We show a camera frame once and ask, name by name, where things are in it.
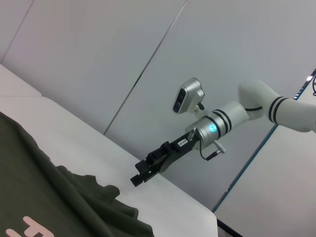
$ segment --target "table surface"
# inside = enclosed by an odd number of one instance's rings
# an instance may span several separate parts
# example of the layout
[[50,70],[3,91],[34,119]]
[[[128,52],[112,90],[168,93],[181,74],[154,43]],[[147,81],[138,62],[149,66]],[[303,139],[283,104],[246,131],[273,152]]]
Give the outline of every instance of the table surface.
[[139,160],[53,101],[0,97],[0,111],[20,123],[55,165],[118,187],[118,200],[138,208],[156,237],[217,237],[210,210],[160,175],[135,188],[130,178]]
[[0,64],[0,96],[41,96],[41,94]]

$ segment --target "dark green shirt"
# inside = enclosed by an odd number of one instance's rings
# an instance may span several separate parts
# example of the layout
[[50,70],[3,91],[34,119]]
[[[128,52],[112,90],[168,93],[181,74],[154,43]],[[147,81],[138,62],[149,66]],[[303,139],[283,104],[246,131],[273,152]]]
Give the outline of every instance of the dark green shirt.
[[94,176],[54,166],[18,123],[0,113],[0,236],[39,237],[32,231],[41,228],[55,237],[154,236],[118,195],[118,188],[102,187]]

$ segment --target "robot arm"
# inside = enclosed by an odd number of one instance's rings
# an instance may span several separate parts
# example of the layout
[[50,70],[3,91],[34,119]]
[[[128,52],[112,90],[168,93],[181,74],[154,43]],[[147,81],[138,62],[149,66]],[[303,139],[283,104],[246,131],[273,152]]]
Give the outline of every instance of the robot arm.
[[[230,102],[210,112],[201,104],[203,98],[204,92],[196,78],[189,79],[179,88],[172,110],[176,114],[195,114],[198,120],[186,128],[185,135],[172,143],[165,142],[160,148],[149,153],[145,160],[135,165],[140,174],[131,178],[134,186],[164,172],[192,149],[199,150],[205,160],[224,153],[225,149],[217,140],[240,124],[257,119],[263,114],[271,122],[290,129],[316,132],[316,106],[279,96],[259,80],[245,82],[239,86],[240,103]],[[204,158],[202,150],[213,143],[218,149]]]
[[263,108],[248,111],[250,119],[257,119],[264,113],[276,124],[299,132],[316,132],[315,106],[282,97],[262,81],[242,83],[239,86],[239,101],[245,108]]

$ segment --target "black stripe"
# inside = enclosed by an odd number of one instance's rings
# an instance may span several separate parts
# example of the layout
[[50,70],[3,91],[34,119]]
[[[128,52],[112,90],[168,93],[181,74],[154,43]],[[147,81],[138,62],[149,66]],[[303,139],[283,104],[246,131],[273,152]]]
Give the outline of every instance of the black stripe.
[[234,231],[229,226],[225,225],[223,222],[217,219],[217,226],[224,230],[226,233],[230,234],[232,237],[242,237],[240,234],[238,234],[236,231]]
[[258,107],[258,108],[254,108],[254,109],[246,109],[246,111],[257,111],[257,110],[261,110],[262,109],[262,106]]
[[218,132],[218,139],[219,139],[221,137],[221,129],[219,128],[217,122],[209,116],[204,116],[204,118],[211,120],[215,124],[215,126],[217,128],[217,132]]
[[270,119],[271,122],[273,122],[273,121],[272,121],[272,118],[271,118],[271,111],[272,111],[273,105],[275,105],[276,101],[277,101],[279,98],[282,98],[282,96],[280,96],[280,97],[278,97],[277,99],[275,99],[275,100],[271,103],[271,105],[270,105],[270,108],[269,108],[269,119]]
[[226,129],[226,133],[228,133],[228,124],[226,122],[226,120],[224,119],[224,117],[219,113],[219,112],[216,112],[216,111],[213,111],[214,114],[216,114],[218,117],[220,117],[222,119],[222,121],[224,122],[224,125],[225,125],[225,129]]
[[224,111],[222,111],[222,110],[214,110],[214,111],[221,112],[221,113],[227,118],[228,123],[229,123],[229,132],[230,132],[231,129],[232,129],[232,122],[231,122],[231,119],[228,117],[228,115],[227,115]]
[[288,99],[288,98],[283,98],[283,99],[281,99],[281,100],[276,104],[276,108],[275,108],[275,110],[274,110],[274,112],[273,112],[273,120],[275,121],[276,124],[277,124],[277,120],[276,120],[277,109],[278,109],[278,107],[280,106],[280,104],[281,104],[284,100],[286,100],[286,99]]

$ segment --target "black wire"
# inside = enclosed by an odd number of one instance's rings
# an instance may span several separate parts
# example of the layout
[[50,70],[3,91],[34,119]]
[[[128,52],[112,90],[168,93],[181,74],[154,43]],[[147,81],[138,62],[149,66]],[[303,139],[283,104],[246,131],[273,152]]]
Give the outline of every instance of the black wire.
[[204,160],[207,160],[203,155],[202,155],[202,139],[199,140],[199,154]]
[[315,90],[316,82],[315,82],[315,79],[316,79],[316,77],[314,77],[314,79],[313,79],[313,91],[314,91],[313,96],[316,96],[316,90]]
[[258,107],[258,108],[254,108],[254,109],[246,109],[246,111],[257,111],[257,110],[261,110],[262,109],[262,106]]

